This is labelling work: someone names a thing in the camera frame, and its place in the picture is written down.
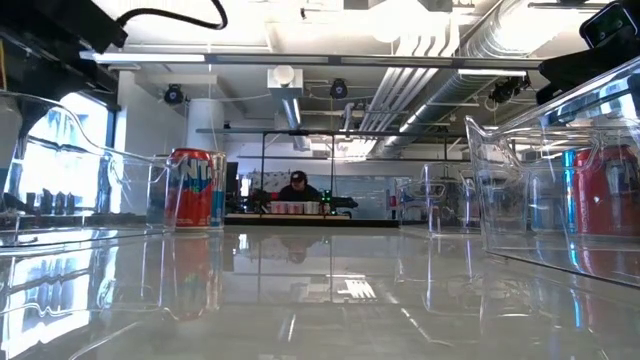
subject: black cable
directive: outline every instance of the black cable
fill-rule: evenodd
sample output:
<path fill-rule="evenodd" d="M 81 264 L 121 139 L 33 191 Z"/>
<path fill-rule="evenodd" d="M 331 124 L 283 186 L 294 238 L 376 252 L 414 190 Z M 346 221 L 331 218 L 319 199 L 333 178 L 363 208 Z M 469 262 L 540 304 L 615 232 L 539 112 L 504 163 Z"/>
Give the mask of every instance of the black cable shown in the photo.
<path fill-rule="evenodd" d="M 222 6 L 222 4 L 220 4 L 220 0 L 211 0 L 211 2 L 213 3 L 213 5 L 218 10 L 218 13 L 220 14 L 220 18 L 222 19 L 222 22 L 220 24 L 209 23 L 206 21 L 194 19 L 189 16 L 176 14 L 170 11 L 165 11 L 160 9 L 150 9 L 150 8 L 139 8 L 139 9 L 129 10 L 123 15 L 121 15 L 116 20 L 116 22 L 121 27 L 124 28 L 127 22 L 131 20 L 133 17 L 136 17 L 138 15 L 156 15 L 156 16 L 166 17 L 169 19 L 187 22 L 187 23 L 190 23 L 196 26 L 201 26 L 211 30 L 222 30 L 225 27 L 227 27 L 227 23 L 228 23 L 227 12 L 224 10 L 224 7 Z"/>

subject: glass window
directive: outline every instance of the glass window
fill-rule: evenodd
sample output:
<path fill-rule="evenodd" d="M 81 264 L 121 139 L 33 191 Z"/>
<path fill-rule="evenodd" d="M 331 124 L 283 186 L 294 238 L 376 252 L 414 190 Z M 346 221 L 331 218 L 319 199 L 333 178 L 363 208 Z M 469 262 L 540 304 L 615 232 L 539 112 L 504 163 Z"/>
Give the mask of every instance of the glass window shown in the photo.
<path fill-rule="evenodd" d="M 78 116 L 85 134 L 93 143 L 105 145 L 109 111 L 104 105 L 77 93 L 65 96 L 60 102 Z M 29 136 L 58 144 L 86 147 L 82 134 L 66 117 L 64 112 L 49 111 L 33 126 Z M 65 195 L 72 193 L 76 208 L 92 209 L 95 206 L 100 165 L 98 158 L 60 154 L 30 142 L 22 165 L 18 189 L 20 198 L 26 198 L 28 192 L 41 194 L 42 189 L 47 189 L 54 196 L 58 192 Z"/>

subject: person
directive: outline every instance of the person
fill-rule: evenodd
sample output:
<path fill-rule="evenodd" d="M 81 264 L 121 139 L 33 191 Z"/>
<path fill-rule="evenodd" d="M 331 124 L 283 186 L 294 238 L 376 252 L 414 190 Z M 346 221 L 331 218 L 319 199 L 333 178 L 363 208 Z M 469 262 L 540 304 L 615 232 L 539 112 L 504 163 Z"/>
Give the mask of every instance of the person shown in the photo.
<path fill-rule="evenodd" d="M 280 201 L 320 201 L 321 197 L 320 192 L 309 185 L 307 174 L 299 170 L 291 173 L 289 185 L 278 194 Z"/>

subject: clear plastic bin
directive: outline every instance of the clear plastic bin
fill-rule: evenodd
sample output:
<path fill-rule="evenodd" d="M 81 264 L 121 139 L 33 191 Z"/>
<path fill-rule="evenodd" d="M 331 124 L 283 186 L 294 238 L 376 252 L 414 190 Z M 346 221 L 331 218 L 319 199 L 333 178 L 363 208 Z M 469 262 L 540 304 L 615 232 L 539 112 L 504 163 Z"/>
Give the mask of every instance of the clear plastic bin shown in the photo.
<path fill-rule="evenodd" d="M 640 285 L 636 109 L 640 59 L 497 130 L 467 118 L 486 249 Z"/>
<path fill-rule="evenodd" d="M 43 121 L 56 122 L 65 142 L 29 135 Z M 165 158 L 98 146 L 73 113 L 28 95 L 0 93 L 0 129 L 0 246 L 174 230 L 175 213 L 164 211 L 171 205 L 165 204 L 167 180 L 176 180 L 171 190 L 180 194 L 185 159 L 168 165 Z"/>
<path fill-rule="evenodd" d="M 480 234 L 480 204 L 470 163 L 426 164 L 423 178 L 429 189 L 426 206 L 432 234 Z"/>
<path fill-rule="evenodd" d="M 426 225 L 428 212 L 424 181 L 396 180 L 396 182 L 396 201 L 400 225 Z"/>

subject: exposed ductwork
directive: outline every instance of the exposed ductwork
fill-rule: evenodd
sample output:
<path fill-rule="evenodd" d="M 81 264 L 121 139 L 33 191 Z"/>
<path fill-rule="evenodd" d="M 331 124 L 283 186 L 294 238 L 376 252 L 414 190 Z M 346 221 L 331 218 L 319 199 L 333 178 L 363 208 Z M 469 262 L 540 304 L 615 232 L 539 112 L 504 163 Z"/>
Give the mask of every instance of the exposed ductwork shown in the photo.
<path fill-rule="evenodd" d="M 473 58 L 527 57 L 551 40 L 567 24 L 571 16 L 566 11 L 555 12 L 529 8 L 530 0 L 504 0 L 496 5 L 478 27 L 478 30 L 459 49 L 459 56 Z M 544 16 L 545 25 L 536 25 Z M 441 121 L 451 114 L 450 107 L 432 106 L 433 103 L 464 103 L 491 84 L 496 76 L 460 75 L 457 70 L 445 72 L 445 81 L 439 89 L 417 104 L 403 120 L 401 132 L 423 132 L 425 124 Z M 401 149 L 416 140 L 415 137 L 389 137 L 379 141 L 371 155 L 397 156 Z"/>
<path fill-rule="evenodd" d="M 300 107 L 298 97 L 304 94 L 302 70 L 290 66 L 278 66 L 267 72 L 267 87 L 274 100 L 282 103 L 289 128 L 300 128 Z M 293 149 L 296 151 L 310 151 L 311 141 L 304 136 L 293 137 Z"/>

